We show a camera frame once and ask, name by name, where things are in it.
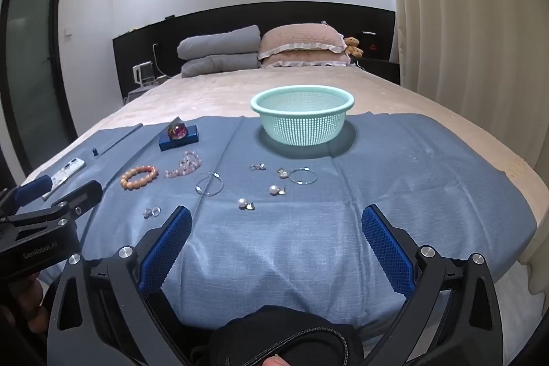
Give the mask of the black sleeve forearm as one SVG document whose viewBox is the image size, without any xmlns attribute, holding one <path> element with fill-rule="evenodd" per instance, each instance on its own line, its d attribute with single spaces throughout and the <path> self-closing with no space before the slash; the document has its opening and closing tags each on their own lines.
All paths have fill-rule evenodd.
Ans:
<svg viewBox="0 0 549 366">
<path fill-rule="evenodd" d="M 275 306 L 218 329 L 208 353 L 209 365 L 261 365 L 274 356 L 289 365 L 357 365 L 364 359 L 353 326 Z"/>
</svg>

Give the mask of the left hand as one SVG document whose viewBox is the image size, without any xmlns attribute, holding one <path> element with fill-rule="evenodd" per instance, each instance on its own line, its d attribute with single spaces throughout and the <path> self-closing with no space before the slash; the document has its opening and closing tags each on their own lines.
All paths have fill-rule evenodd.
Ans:
<svg viewBox="0 0 549 366">
<path fill-rule="evenodd" d="M 47 330 L 49 315 L 42 306 L 44 291 L 39 274 L 1 286 L 1 311 L 7 323 L 25 325 L 33 333 Z"/>
</svg>

